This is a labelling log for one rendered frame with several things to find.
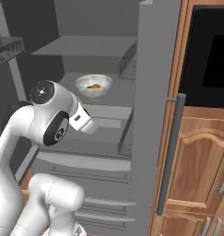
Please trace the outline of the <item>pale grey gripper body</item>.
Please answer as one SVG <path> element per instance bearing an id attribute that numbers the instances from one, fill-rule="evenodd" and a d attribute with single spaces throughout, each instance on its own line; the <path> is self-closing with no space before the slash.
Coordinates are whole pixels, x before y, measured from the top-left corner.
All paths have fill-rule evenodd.
<path id="1" fill-rule="evenodd" d="M 96 121 L 90 120 L 82 129 L 81 131 L 85 134 L 92 135 L 94 134 L 99 128 L 99 124 Z"/>

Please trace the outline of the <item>short pale fridge shelf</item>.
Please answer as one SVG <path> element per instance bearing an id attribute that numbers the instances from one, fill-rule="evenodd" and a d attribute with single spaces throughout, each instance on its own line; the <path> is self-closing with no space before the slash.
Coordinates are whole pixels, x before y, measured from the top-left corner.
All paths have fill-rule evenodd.
<path id="1" fill-rule="evenodd" d="M 132 111 L 131 107 L 106 106 L 106 105 L 84 105 L 92 119 L 100 127 L 118 128 L 122 127 L 122 122 L 126 121 Z"/>

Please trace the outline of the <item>white speckled bowl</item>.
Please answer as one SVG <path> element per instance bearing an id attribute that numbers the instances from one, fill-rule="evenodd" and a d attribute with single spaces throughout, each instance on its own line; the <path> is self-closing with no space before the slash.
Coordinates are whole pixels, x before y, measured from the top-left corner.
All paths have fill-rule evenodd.
<path id="1" fill-rule="evenodd" d="M 95 83 L 100 84 L 101 88 L 87 88 Z M 99 74 L 85 75 L 79 77 L 75 84 L 81 95 L 90 100 L 98 100 L 109 92 L 112 86 L 112 79 Z"/>

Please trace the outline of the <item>pale grey fridge drawer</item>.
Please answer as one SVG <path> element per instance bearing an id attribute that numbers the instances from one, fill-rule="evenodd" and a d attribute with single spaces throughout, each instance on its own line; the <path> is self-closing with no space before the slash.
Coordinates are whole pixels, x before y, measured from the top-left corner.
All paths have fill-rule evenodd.
<path id="1" fill-rule="evenodd" d="M 57 154 L 42 151 L 37 155 L 37 159 L 67 167 L 91 169 L 98 171 L 131 170 L 131 162 L 129 160 L 93 158 L 88 156 Z"/>

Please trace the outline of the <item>clear fridge door bin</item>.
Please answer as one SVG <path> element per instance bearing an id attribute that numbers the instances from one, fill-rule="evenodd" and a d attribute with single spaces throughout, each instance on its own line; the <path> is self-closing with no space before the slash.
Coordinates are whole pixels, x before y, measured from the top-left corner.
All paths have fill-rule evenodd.
<path id="1" fill-rule="evenodd" d="M 136 79 L 137 41 L 135 41 L 119 59 L 119 78 Z"/>

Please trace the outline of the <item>wide grey fridge shelf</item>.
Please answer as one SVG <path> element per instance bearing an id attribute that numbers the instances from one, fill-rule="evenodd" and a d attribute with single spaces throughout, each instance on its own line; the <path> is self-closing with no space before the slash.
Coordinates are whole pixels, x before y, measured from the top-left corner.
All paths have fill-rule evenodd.
<path id="1" fill-rule="evenodd" d="M 121 57 L 135 41 L 136 37 L 62 36 L 32 54 Z"/>

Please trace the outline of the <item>grey fridge door with bin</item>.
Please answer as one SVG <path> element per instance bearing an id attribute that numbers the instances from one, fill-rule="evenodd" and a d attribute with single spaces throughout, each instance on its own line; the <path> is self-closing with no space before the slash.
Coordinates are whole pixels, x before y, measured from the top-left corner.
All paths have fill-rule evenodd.
<path id="1" fill-rule="evenodd" d="M 0 38 L 2 36 L 11 37 L 6 23 L 3 0 L 0 0 Z M 16 57 L 0 65 L 0 135 L 4 129 L 5 114 L 8 107 L 19 100 L 26 99 Z M 22 183 L 25 178 L 37 151 L 38 145 L 33 145 L 26 138 L 20 138 L 18 141 L 17 148 L 14 150 L 10 161 L 11 170 L 18 183 Z"/>

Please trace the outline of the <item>grey open fridge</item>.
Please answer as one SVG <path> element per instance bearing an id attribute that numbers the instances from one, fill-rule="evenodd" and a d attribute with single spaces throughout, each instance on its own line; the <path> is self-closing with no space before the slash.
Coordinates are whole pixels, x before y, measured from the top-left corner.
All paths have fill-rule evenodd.
<path id="1" fill-rule="evenodd" d="M 86 199 L 85 188 L 72 180 L 73 173 L 97 171 L 53 164 L 37 159 L 42 152 L 129 160 L 132 166 L 134 104 L 122 127 L 100 127 L 92 134 L 81 129 L 93 120 L 84 103 L 59 84 L 67 73 L 119 74 L 119 59 L 108 56 L 33 55 L 62 36 L 136 37 L 139 4 L 145 0 L 3 0 L 11 37 L 23 40 L 25 51 L 16 57 L 25 100 L 6 110 L 0 135 L 0 236 L 21 230 L 24 236 L 39 234 L 47 225 L 42 201 L 25 202 L 10 161 L 20 138 L 38 145 L 28 172 L 32 187 L 44 178 L 53 181 L 55 205 L 72 213 L 83 228 L 96 236 L 127 236 L 125 230 L 85 225 L 76 216 Z"/>

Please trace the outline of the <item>clear wide door bin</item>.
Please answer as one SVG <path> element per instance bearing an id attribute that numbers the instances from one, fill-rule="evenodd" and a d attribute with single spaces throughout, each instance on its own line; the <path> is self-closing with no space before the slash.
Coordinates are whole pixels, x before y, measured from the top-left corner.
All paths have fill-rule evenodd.
<path id="1" fill-rule="evenodd" d="M 25 47 L 21 38 L 2 36 L 0 38 L 0 65 L 3 65 L 24 51 Z"/>

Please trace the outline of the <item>wooden arched cupboard door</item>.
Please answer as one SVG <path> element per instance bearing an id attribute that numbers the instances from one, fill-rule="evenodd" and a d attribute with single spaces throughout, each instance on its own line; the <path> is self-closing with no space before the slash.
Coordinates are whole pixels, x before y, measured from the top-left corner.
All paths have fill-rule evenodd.
<path id="1" fill-rule="evenodd" d="M 183 118 L 166 204 L 209 212 L 224 173 L 224 119 Z"/>

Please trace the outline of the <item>black built-in oven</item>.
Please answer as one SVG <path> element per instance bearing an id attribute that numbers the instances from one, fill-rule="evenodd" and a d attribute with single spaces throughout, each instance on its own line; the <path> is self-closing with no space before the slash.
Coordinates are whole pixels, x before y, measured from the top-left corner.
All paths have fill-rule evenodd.
<path id="1" fill-rule="evenodd" d="M 224 5 L 193 7 L 179 91 L 186 106 L 224 108 Z"/>

